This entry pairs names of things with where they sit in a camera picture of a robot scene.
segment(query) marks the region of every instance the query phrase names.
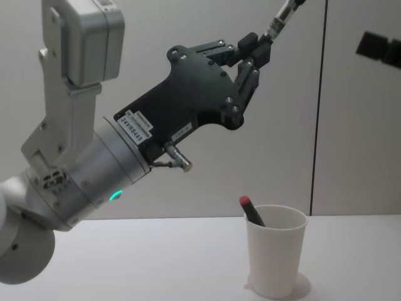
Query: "table surface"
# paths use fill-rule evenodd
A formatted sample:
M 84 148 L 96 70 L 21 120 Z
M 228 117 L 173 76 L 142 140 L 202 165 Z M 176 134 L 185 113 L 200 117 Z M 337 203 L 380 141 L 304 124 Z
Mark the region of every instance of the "table surface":
M 401 300 L 400 251 L 401 216 L 311 217 L 285 300 Z M 0 300 L 265 300 L 248 273 L 242 218 L 84 221 L 56 234 L 40 276 L 0 285 Z

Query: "white paper cup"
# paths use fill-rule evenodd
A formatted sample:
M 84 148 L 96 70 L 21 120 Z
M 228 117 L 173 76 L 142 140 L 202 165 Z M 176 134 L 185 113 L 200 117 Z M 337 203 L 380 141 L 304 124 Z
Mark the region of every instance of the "white paper cup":
M 283 298 L 295 287 L 308 218 L 301 211 L 277 205 L 256 207 L 266 227 L 246 219 L 250 284 L 266 298 Z

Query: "green led light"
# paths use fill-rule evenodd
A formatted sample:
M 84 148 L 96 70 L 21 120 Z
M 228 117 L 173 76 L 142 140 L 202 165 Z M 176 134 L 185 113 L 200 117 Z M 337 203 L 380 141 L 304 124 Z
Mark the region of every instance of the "green led light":
M 110 196 L 110 200 L 115 201 L 116 199 L 119 199 L 122 194 L 123 194 L 123 191 L 119 190 L 119 191 L 113 193 L 112 196 Z

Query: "white wall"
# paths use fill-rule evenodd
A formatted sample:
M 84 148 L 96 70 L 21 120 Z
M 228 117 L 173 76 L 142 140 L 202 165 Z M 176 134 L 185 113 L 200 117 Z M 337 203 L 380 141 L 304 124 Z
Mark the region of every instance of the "white wall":
M 126 19 L 120 77 L 107 82 L 96 117 L 112 115 L 161 82 L 174 45 L 263 33 L 284 1 L 119 0 Z M 274 44 L 271 63 L 245 114 L 230 132 L 206 126 L 179 147 L 189 174 L 154 170 L 92 218 L 240 215 L 237 199 L 310 209 L 324 1 L 308 0 Z M 39 1 L 13 0 L 0 11 L 0 180 L 24 169 L 19 149 L 44 117 Z
M 356 55 L 401 40 L 401 2 L 329 1 L 313 214 L 401 213 L 401 70 Z

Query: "red marker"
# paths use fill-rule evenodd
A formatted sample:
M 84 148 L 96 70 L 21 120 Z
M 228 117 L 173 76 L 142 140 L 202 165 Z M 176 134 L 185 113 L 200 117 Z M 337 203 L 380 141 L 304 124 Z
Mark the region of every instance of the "red marker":
M 258 224 L 259 226 L 265 227 L 261 216 L 256 211 L 249 196 L 241 196 L 239 199 L 239 203 L 241 204 L 243 210 L 245 211 L 248 221 L 254 224 Z

